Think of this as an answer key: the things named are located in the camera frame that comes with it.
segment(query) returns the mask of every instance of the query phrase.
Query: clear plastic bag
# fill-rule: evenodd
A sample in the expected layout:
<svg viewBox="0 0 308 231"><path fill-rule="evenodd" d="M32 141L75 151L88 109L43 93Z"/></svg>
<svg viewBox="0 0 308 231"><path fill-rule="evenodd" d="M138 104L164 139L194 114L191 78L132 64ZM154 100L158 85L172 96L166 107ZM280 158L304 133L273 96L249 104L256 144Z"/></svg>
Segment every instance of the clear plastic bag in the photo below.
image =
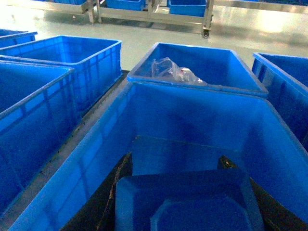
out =
<svg viewBox="0 0 308 231"><path fill-rule="evenodd" d="M179 67L168 57L160 60L155 60L152 63L152 77L162 80L175 80L185 83L200 83L206 85L206 82L194 75L194 73L186 68Z"/></svg>

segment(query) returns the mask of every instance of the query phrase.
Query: nested blue bin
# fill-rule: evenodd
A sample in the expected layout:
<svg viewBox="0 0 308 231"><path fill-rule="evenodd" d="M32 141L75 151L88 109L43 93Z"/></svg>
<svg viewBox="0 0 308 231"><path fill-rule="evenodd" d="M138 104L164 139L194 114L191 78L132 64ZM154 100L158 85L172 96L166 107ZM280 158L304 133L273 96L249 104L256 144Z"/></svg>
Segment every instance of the nested blue bin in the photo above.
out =
<svg viewBox="0 0 308 231"><path fill-rule="evenodd" d="M255 53L253 72L273 104L308 150L308 58Z"/></svg>
<svg viewBox="0 0 308 231"><path fill-rule="evenodd" d="M129 82L10 230L60 229L128 152L134 176L217 169L226 155L308 222L308 154L268 101Z"/></svg>
<svg viewBox="0 0 308 231"><path fill-rule="evenodd" d="M35 41L37 32L0 29L0 48Z"/></svg>
<svg viewBox="0 0 308 231"><path fill-rule="evenodd" d="M208 83L176 82L152 77L152 63L169 57L179 67L189 68ZM164 82L201 89L235 92L266 98L268 91L239 55L226 49L156 43L128 74L129 81Z"/></svg>
<svg viewBox="0 0 308 231"><path fill-rule="evenodd" d="M203 17L206 0L168 0L171 14Z"/></svg>
<svg viewBox="0 0 308 231"><path fill-rule="evenodd" d="M123 10L142 11L146 0L106 0L107 7Z"/></svg>
<svg viewBox="0 0 308 231"><path fill-rule="evenodd" d="M240 169L124 177L115 194L115 231L264 231Z"/></svg>
<svg viewBox="0 0 308 231"><path fill-rule="evenodd" d="M74 93L82 116L122 76L121 41L57 36L0 49L0 59L75 69Z"/></svg>
<svg viewBox="0 0 308 231"><path fill-rule="evenodd" d="M81 5L86 1L87 0L53 0L53 2L55 3L72 4L72 5Z"/></svg>
<svg viewBox="0 0 308 231"><path fill-rule="evenodd" d="M73 70L0 61L0 212L80 122Z"/></svg>

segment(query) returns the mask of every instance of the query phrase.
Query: epoxy floor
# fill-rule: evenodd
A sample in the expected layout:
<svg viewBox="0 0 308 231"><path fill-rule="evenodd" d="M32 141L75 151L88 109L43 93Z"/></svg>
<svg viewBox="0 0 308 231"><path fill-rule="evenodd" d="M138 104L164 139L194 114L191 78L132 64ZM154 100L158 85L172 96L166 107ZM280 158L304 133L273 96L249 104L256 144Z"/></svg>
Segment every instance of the epoxy floor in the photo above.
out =
<svg viewBox="0 0 308 231"><path fill-rule="evenodd" d="M115 19L103 21L103 24L92 25L87 14L73 17L69 14L0 4L0 28L36 30L37 40L56 35L122 40L121 64L125 70L130 70L156 42L232 49L249 67L254 61L253 52L308 56L308 15L304 14L215 6L212 31L208 39L203 39L197 28ZM81 129L79 137L75 137L75 143L100 117L100 112L94 114L94 117L88 122L88 126ZM74 146L68 146L63 153L68 155L73 148ZM0 219L0 230L7 230L65 158L65 154L53 158L53 164L45 168L32 189L17 201L19 206Z"/></svg>

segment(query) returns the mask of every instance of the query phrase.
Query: caster wheel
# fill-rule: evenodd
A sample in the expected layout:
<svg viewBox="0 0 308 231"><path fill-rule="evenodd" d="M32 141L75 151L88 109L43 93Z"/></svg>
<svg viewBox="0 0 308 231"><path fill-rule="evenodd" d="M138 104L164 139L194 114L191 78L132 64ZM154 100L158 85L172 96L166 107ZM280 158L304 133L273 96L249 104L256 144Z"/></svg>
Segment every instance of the caster wheel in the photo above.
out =
<svg viewBox="0 0 308 231"><path fill-rule="evenodd" d="M210 36L210 31L209 30L203 30L203 37L208 38Z"/></svg>

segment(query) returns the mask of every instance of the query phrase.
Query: metal shelf frame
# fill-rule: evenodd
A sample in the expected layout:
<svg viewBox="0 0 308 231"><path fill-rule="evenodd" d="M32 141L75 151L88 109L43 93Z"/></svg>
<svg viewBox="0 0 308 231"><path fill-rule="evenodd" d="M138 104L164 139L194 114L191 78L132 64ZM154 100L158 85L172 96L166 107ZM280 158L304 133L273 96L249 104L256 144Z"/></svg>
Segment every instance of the metal shelf frame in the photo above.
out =
<svg viewBox="0 0 308 231"><path fill-rule="evenodd" d="M92 24L95 22L94 6L97 7L97 16L99 23L102 23L102 18L116 18L124 20L136 20L152 23L164 23L180 26L199 26L201 34L204 38L209 37L211 30L211 22L213 17L213 7L226 6L246 9L257 9L266 11L278 11L288 13L308 14L308 6L288 5L268 2L255 2L244 0L207 0L204 17L185 16L169 13L161 13L162 0L147 0L147 11L131 11L120 10L106 7L106 0L87 0L82 5L71 5L54 3L53 0L34 1L34 0L0 0L1 4L8 6L17 6L31 9L39 9L46 11L56 11L69 14L84 14L89 13L89 20Z"/></svg>
<svg viewBox="0 0 308 231"><path fill-rule="evenodd" d="M37 10L55 11L60 13L69 14L84 14L89 12L89 20L94 24L95 13L94 13L94 2L93 0L86 0L82 5L62 4L55 3L52 0L48 1L33 1L33 0L1 0L1 4L7 6L17 6Z"/></svg>
<svg viewBox="0 0 308 231"><path fill-rule="evenodd" d="M153 23L174 24L181 26L200 26L201 34L204 38L209 37L214 5L266 10L266 11L308 14L308 6L244 1L244 0L207 0L204 17L159 13L158 8L160 7L162 0L148 0L148 11L111 9L106 7L105 0L96 0L96 1L98 8L97 10L98 18L100 23L102 23L102 18L106 17L106 18L136 20L136 21L145 21Z"/></svg>
<svg viewBox="0 0 308 231"><path fill-rule="evenodd" d="M213 11L213 1L208 1L205 9L204 17L196 16L186 16L186 15L177 15L177 14L168 14L168 13L159 13L158 9L162 0L148 0L148 10L147 11L131 11L131 10L120 10L112 9L106 7L106 1L96 0L97 1L97 12L99 22L102 22L102 18L116 18L124 20L136 20L152 23L164 23L164 24L173 24L181 26L200 26L202 34L204 31L209 31L212 11Z"/></svg>

